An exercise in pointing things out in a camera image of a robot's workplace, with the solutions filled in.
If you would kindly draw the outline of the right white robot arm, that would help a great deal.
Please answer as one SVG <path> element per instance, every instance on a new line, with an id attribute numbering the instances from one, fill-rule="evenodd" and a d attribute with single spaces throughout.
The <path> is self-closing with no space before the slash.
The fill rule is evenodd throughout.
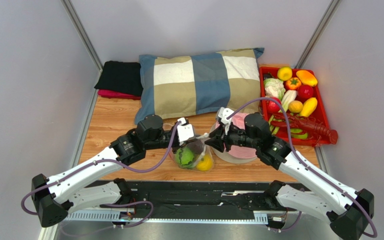
<path id="1" fill-rule="evenodd" d="M 284 208 L 292 208 L 329 224 L 343 240 L 358 240 L 368 226 L 373 227 L 375 197 L 367 189 L 349 187 L 315 167 L 301 153 L 270 131 L 259 113 L 248 114 L 244 127 L 232 122 L 233 111 L 221 108 L 216 114 L 219 123 L 205 144 L 219 152 L 232 146 L 251 148 L 265 165 L 281 171 L 306 186 L 311 193 L 294 190 L 281 181 L 273 181 L 265 194 Z"/>

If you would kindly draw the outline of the clear dotted zip bag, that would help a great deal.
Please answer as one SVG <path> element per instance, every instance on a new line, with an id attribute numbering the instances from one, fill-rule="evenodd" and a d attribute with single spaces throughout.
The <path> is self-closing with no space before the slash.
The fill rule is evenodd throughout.
<path id="1" fill-rule="evenodd" d="M 196 138 L 177 150 L 171 150 L 169 157 L 181 169 L 209 172 L 214 167 L 214 159 L 210 147 L 205 144 L 209 133 L 196 134 Z"/>

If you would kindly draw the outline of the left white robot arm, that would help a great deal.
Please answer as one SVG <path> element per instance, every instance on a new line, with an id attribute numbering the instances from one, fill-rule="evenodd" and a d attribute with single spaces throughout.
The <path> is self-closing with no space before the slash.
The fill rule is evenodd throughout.
<path id="1" fill-rule="evenodd" d="M 101 188 L 89 187 L 96 180 L 121 169 L 145 173 L 131 165 L 144 159 L 148 150 L 183 147 L 195 138 L 195 129 L 182 117 L 170 130 L 164 130 L 158 115 L 148 115 L 126 134 L 119 136 L 89 160 L 56 175 L 38 174 L 31 180 L 31 191 L 21 200 L 22 209 L 37 216 L 41 227 L 62 222 L 69 214 L 100 205 L 130 206 L 130 189 L 122 179 Z"/>

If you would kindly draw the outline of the green watermelon ball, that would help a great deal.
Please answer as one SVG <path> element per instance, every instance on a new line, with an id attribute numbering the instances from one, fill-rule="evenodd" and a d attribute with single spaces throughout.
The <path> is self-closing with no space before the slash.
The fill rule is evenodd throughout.
<path id="1" fill-rule="evenodd" d="M 174 161 L 182 169 L 192 169 L 195 161 L 195 155 L 188 147 L 177 150 L 174 154 Z"/>

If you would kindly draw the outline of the yellow apple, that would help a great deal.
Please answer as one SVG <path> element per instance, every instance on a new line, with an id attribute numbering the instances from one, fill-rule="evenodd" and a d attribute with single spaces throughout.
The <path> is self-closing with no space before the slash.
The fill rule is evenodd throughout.
<path id="1" fill-rule="evenodd" d="M 213 168 L 213 158 L 211 155 L 209 154 L 206 154 L 203 156 L 203 158 L 197 163 L 197 165 L 195 166 L 195 168 L 198 170 L 198 171 L 201 171 L 201 172 L 208 172 L 210 171 L 212 168 Z"/>

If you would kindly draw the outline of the dark purple fruit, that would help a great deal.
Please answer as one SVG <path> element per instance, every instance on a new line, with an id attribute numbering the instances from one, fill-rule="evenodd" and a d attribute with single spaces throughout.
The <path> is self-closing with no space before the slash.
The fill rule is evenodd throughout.
<path id="1" fill-rule="evenodd" d="M 200 139 L 190 142 L 187 147 L 194 155 L 201 155 L 206 151 L 206 145 Z"/>

